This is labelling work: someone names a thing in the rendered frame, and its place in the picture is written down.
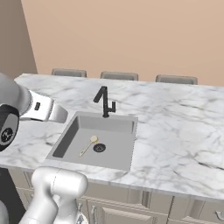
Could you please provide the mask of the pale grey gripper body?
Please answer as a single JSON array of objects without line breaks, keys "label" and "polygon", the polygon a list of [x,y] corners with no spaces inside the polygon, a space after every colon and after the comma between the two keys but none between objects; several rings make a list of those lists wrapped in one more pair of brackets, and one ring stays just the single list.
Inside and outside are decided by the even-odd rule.
[{"label": "pale grey gripper body", "polygon": [[50,122],[55,122],[55,123],[65,123],[67,120],[68,112],[61,107],[58,103],[54,103],[52,105],[52,109],[49,115],[48,120]]}]

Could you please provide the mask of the cream dish brush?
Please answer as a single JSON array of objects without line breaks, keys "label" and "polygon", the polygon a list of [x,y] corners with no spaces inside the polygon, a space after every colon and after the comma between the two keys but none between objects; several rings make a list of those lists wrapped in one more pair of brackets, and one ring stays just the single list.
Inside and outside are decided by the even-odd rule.
[{"label": "cream dish brush", "polygon": [[90,137],[90,143],[88,144],[88,146],[84,150],[82,150],[80,152],[80,157],[82,157],[85,154],[85,152],[88,150],[88,148],[91,146],[91,144],[95,144],[97,141],[98,141],[97,136],[91,136]]}]

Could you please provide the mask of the black sink tap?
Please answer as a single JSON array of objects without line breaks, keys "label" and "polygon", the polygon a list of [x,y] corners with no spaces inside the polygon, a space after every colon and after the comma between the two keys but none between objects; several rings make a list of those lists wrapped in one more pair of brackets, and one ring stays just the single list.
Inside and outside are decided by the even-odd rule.
[{"label": "black sink tap", "polygon": [[108,101],[108,88],[106,86],[101,86],[98,93],[94,97],[94,102],[98,103],[100,99],[103,100],[103,117],[108,118],[109,112],[116,112],[116,103],[112,102],[112,107],[109,107],[109,101]]}]

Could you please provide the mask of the black sink drain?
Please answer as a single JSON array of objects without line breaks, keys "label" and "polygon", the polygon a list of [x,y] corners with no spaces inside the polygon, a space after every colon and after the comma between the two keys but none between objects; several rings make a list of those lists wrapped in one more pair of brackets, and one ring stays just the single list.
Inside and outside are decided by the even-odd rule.
[{"label": "black sink drain", "polygon": [[94,146],[94,151],[95,152],[104,152],[106,150],[106,145],[104,143],[97,143]]}]

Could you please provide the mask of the grey sink basin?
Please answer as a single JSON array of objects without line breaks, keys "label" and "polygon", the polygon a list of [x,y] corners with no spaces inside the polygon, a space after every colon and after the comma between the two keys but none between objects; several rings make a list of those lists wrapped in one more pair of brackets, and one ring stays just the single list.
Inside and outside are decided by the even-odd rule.
[{"label": "grey sink basin", "polygon": [[[92,165],[130,170],[134,142],[137,132],[137,118],[126,115],[110,115],[77,111],[64,129],[47,159],[81,165]],[[90,137],[97,136],[85,154],[80,153],[90,143]],[[96,144],[105,144],[104,152],[95,152]]]}]

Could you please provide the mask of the beige panel under sink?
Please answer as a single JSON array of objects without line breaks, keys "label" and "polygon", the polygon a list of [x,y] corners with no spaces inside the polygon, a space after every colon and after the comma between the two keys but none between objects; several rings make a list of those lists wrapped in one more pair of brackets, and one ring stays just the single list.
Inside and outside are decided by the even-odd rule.
[{"label": "beige panel under sink", "polygon": [[91,200],[105,200],[112,203],[123,203],[133,207],[143,206],[142,191],[119,186],[89,183],[84,196]]}]

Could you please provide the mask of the beige cabinet door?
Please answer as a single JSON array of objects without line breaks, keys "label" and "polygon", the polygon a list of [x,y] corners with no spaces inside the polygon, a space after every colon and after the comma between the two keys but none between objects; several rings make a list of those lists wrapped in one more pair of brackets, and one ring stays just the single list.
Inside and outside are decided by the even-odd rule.
[{"label": "beige cabinet door", "polygon": [[77,199],[76,202],[77,202],[77,206],[78,206],[78,202],[82,203],[82,208],[81,208],[82,215],[86,218],[87,221],[89,221],[87,201],[85,199]]},{"label": "beige cabinet door", "polygon": [[96,206],[95,218],[97,224],[167,224],[168,215],[154,213],[130,206],[104,203],[88,200],[90,223],[93,223],[91,208]]}]

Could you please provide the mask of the grey stool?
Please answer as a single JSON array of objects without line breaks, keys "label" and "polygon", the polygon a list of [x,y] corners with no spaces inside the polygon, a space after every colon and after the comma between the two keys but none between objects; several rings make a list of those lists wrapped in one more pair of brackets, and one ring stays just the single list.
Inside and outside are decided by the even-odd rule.
[{"label": "grey stool", "polygon": [[197,85],[198,79],[192,76],[158,74],[156,82]]},{"label": "grey stool", "polygon": [[118,72],[107,72],[101,73],[102,79],[112,79],[112,80],[125,80],[125,81],[137,81],[137,73],[118,73]]},{"label": "grey stool", "polygon": [[52,75],[86,77],[87,72],[85,70],[77,70],[77,69],[54,68],[52,70]]}]

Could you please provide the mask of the beige drawer front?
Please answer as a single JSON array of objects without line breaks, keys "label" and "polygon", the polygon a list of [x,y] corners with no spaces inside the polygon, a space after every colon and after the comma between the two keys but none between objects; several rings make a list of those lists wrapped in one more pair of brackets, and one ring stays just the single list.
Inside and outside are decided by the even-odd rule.
[{"label": "beige drawer front", "polygon": [[224,218],[224,202],[218,203],[206,201],[199,214],[199,219],[201,221],[224,224],[224,221],[221,221],[217,218],[215,211],[221,212],[221,216]]}]

